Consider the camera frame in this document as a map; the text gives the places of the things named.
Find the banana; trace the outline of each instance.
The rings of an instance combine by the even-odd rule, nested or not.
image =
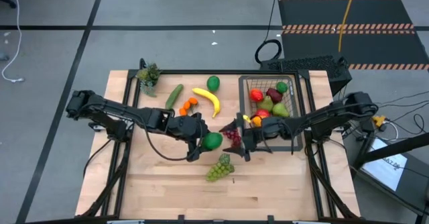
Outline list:
[[[214,96],[213,94],[211,94],[209,91],[206,91],[204,89],[200,89],[200,88],[194,88],[192,89],[192,91],[195,94],[201,95],[203,97],[208,98],[210,101],[212,101],[213,103],[213,107],[214,107],[214,112],[213,112],[213,118],[216,117],[216,114],[218,114],[221,111],[221,103],[219,102],[219,99],[217,99],[216,96]]]

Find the black wire basket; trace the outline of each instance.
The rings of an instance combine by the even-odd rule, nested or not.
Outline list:
[[[252,117],[257,111],[257,105],[255,101],[250,99],[250,91],[252,89],[259,89],[263,95],[266,96],[266,92],[269,88],[275,89],[278,82],[284,82],[288,86],[288,91],[283,94],[282,101],[288,110],[290,117],[299,117],[299,109],[297,107],[296,98],[296,86],[294,80],[290,76],[286,75],[273,75],[273,76],[242,76],[239,79],[240,86],[240,112],[244,115]],[[268,146],[272,151],[275,152],[289,152],[292,151],[290,142],[285,142],[281,138],[267,140]],[[297,137],[295,141],[294,151],[300,151],[302,149],[302,140]]]

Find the floor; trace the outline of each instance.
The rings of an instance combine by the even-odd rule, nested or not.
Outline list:
[[[414,25],[427,30],[429,0],[403,2]],[[0,197],[6,200],[0,201],[0,223],[25,220],[25,211],[18,217],[19,210],[42,152],[49,154],[44,171],[38,173],[40,183],[31,183],[37,188],[32,189],[26,221],[74,215],[93,132],[65,118],[61,103],[58,108],[60,99],[68,97],[64,89],[102,94],[110,70],[137,68],[141,57],[168,69],[257,69],[253,52],[265,37],[261,25],[267,24],[271,4],[272,0],[20,0],[20,23],[26,30],[19,56],[6,74],[24,77],[25,82],[0,81],[0,176],[7,180],[0,182]],[[0,25],[14,25],[16,10],[0,3],[0,16]],[[92,25],[109,27],[89,31]],[[277,4],[273,25],[281,25]],[[273,30],[269,38],[279,33]],[[418,35],[429,53],[429,31]],[[0,30],[0,51],[13,55],[17,41],[16,31]],[[274,53],[275,49],[264,49],[261,58]],[[354,80],[347,92],[366,91],[376,102],[427,91],[429,85],[425,70],[352,70],[351,74]],[[374,87],[380,81],[388,83],[387,89]],[[408,102],[427,98],[422,95]],[[385,108],[380,113],[394,118],[408,110]],[[429,119],[425,109],[420,114]],[[411,115],[399,123],[418,130]],[[358,145],[352,137],[345,143],[353,160]],[[429,148],[412,154],[429,163]],[[414,222],[415,214],[360,178],[355,179],[355,188],[363,217]]]

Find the yellow cable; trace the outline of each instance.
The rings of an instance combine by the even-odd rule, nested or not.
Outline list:
[[[340,29],[340,40],[338,42],[338,52],[341,52],[341,43],[343,41],[343,30],[344,30],[344,25],[346,24],[347,15],[349,14],[351,1],[352,0],[349,0],[349,3],[347,4],[346,12],[343,17],[343,24],[341,25],[341,29]]]

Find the grape bunch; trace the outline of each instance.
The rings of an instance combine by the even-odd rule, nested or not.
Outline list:
[[[225,135],[227,138],[231,139],[233,143],[231,144],[231,147],[233,148],[240,148],[241,145],[241,137],[239,135],[238,129],[234,130],[226,130],[223,132],[223,135]]]
[[[235,171],[234,166],[229,163],[229,154],[222,154],[219,161],[208,171],[206,180],[215,182]]]

